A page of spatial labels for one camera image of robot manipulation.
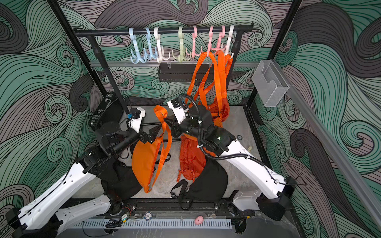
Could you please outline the large orange backpack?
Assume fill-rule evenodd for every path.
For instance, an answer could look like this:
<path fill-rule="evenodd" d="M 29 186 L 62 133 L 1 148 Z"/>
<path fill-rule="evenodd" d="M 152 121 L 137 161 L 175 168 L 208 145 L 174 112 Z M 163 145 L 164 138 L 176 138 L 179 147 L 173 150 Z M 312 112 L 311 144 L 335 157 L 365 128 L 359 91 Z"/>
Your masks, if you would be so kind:
<path fill-rule="evenodd" d="M 132 156 L 133 173 L 145 193 L 152 190 L 164 164 L 171 158 L 171 130 L 164 121 L 168 112 L 164 107 L 157 105 L 154 108 L 154 113 L 161 123 L 158 131 L 162 131 L 162 134 L 158 135 L 155 132 L 152 143 L 139 141 L 134 147 Z"/>

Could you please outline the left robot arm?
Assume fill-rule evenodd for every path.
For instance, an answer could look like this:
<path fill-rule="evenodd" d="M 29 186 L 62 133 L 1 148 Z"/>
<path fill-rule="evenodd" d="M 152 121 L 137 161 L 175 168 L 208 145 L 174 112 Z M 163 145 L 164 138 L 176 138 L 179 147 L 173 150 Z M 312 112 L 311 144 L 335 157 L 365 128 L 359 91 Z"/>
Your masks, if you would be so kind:
<path fill-rule="evenodd" d="M 137 142 L 151 143 L 162 128 L 156 126 L 149 133 L 140 130 L 138 120 L 121 130 L 119 123 L 107 122 L 95 133 L 98 144 L 88 149 L 73 163 L 68 172 L 37 199 L 6 214 L 7 224 L 14 229 L 14 238 L 54 238 L 70 226 L 88 218 L 119 213 L 123 200 L 134 196 L 141 185 L 131 168 L 118 160 L 120 154 Z M 102 181 L 104 194 L 85 203 L 62 206 L 88 182 Z"/>

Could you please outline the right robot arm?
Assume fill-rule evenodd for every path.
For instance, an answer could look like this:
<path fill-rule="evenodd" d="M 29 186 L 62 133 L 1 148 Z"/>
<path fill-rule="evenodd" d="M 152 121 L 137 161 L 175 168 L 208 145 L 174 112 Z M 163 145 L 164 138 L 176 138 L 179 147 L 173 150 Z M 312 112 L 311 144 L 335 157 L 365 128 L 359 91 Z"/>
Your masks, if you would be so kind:
<path fill-rule="evenodd" d="M 298 185 L 292 177 L 284 177 L 254 157 L 227 129 L 218 127 L 211 112 L 188 94 L 169 101 L 174 113 L 164 121 L 173 137 L 189 135 L 209 160 L 227 160 L 247 176 L 259 189 L 253 195 L 250 210 L 260 210 L 267 217 L 280 221 L 291 205 L 291 196 Z"/>

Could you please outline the red-orange drawstring bag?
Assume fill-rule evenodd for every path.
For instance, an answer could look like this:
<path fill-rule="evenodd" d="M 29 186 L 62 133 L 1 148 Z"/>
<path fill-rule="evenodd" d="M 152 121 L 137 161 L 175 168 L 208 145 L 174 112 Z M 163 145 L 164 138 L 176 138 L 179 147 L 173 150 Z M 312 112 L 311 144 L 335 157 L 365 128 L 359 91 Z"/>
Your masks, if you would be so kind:
<path fill-rule="evenodd" d="M 205 155 L 197 147 L 195 140 L 185 135 L 181 136 L 181 140 L 179 157 L 180 169 L 178 170 L 177 182 L 181 180 L 181 176 L 195 182 L 202 173 L 211 174 L 214 172 L 215 165 L 212 161 L 206 161 Z"/>
<path fill-rule="evenodd" d="M 200 99 L 199 104 L 203 105 L 208 109 L 212 114 L 212 119 L 214 121 L 214 124 L 218 127 L 223 127 L 223 122 L 221 121 L 221 109 L 222 109 L 222 95 L 221 95 L 221 80 L 220 76 L 224 74 L 224 66 L 222 64 L 224 60 L 224 52 L 223 51 L 217 51 L 216 55 L 213 55 L 212 53 L 209 53 L 209 56 L 206 56 L 206 53 L 202 53 L 199 57 L 195 71 L 193 73 L 190 86 L 188 88 L 187 94 L 191 95 L 193 91 L 193 87 L 195 84 L 195 78 L 197 75 L 198 70 L 200 69 L 201 65 L 203 64 L 205 58 L 210 58 L 212 61 L 212 68 L 214 70 L 213 76 L 214 80 L 211 84 L 208 86 L 205 85 L 207 78 L 209 76 L 210 69 L 207 70 L 205 75 L 202 78 L 202 81 L 198 87 L 197 92 L 195 93 L 194 100 Z M 208 104 L 206 95 L 209 93 L 210 90 L 215 90 L 215 98 L 212 104 Z"/>

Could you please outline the orange sling bag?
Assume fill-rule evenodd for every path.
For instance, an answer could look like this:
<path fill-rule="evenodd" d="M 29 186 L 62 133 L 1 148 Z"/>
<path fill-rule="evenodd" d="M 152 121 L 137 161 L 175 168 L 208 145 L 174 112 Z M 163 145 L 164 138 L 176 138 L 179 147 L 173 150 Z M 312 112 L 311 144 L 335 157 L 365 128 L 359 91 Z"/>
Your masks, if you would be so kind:
<path fill-rule="evenodd" d="M 224 74 L 220 76 L 221 80 L 221 95 L 222 95 L 222 109 L 221 109 L 221 121 L 224 122 L 229 117 L 230 106 L 227 99 L 227 76 L 230 72 L 232 66 L 233 59 L 230 54 L 224 56 L 224 60 L 222 62 L 224 66 Z"/>

